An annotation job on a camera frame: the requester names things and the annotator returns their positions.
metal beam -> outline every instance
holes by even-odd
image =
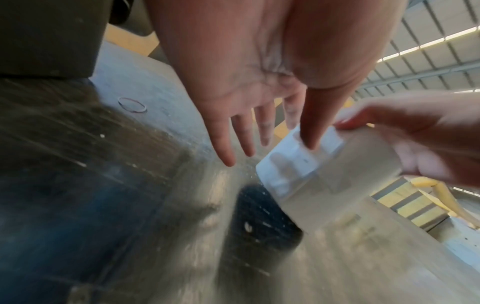
[[[388,78],[385,80],[377,81],[377,82],[371,82],[371,83],[366,83],[362,86],[359,87],[359,89],[367,89],[367,88],[372,88],[372,87],[377,87],[377,86],[386,86],[388,84],[392,83],[399,83],[399,82],[404,82],[404,81],[410,81],[410,80],[418,80],[421,78],[428,78],[428,77],[434,77],[434,76],[440,76],[440,75],[445,75],[445,74],[450,74],[450,73],[457,73],[457,72],[465,72],[465,71],[470,71],[470,70],[475,70],[475,69],[480,69],[480,60],[470,62],[468,64],[464,65],[455,65],[451,67],[447,67],[444,69],[438,69],[435,71],[428,71],[428,72],[423,72],[423,73],[418,73],[418,74],[410,74],[402,77],[393,77],[393,78]]]

scratched surface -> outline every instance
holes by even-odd
[[[1,303],[479,302],[372,200],[304,235],[259,185],[266,151],[224,167],[172,70],[116,46],[90,80],[0,80],[0,139]]]

shiny metal surface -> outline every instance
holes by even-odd
[[[258,182],[267,151],[224,167],[152,59],[105,44],[90,81],[0,80],[0,110],[1,303],[479,302],[478,273],[373,200],[303,234]]]

palm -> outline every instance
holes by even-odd
[[[300,120],[307,85],[302,136],[314,146],[369,72],[404,2],[341,2],[150,0],[165,53],[225,164],[235,163],[230,118],[245,153],[253,155],[251,109],[262,143],[268,144],[274,98],[285,98],[285,118],[293,127]],[[372,21],[382,26],[372,29]],[[362,35],[367,31],[371,35]]]

hand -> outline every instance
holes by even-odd
[[[168,60],[212,145],[235,164],[229,120],[246,155],[272,139],[274,98],[313,149],[380,58],[406,0],[147,0]]]
[[[366,123],[391,143],[403,173],[480,186],[480,94],[422,92],[362,100],[342,110],[337,129]]]

